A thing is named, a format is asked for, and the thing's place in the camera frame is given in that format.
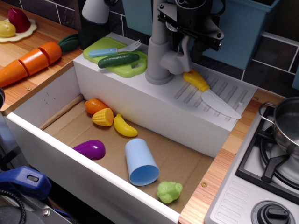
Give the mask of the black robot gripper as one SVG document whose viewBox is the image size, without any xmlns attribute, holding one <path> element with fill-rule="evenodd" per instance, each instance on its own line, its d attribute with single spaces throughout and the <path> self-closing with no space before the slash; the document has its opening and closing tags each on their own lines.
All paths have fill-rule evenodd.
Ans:
<svg viewBox="0 0 299 224">
<path fill-rule="evenodd" d="M 220 16 L 225 12 L 225 1 L 176 0 L 158 7 L 158 20 L 165 23 L 166 35 L 171 49 L 176 50 L 184 36 L 194 40 L 191 60 L 199 62 L 204 51 L 211 48 L 219 50 L 224 33 L 219 29 Z"/>
</svg>

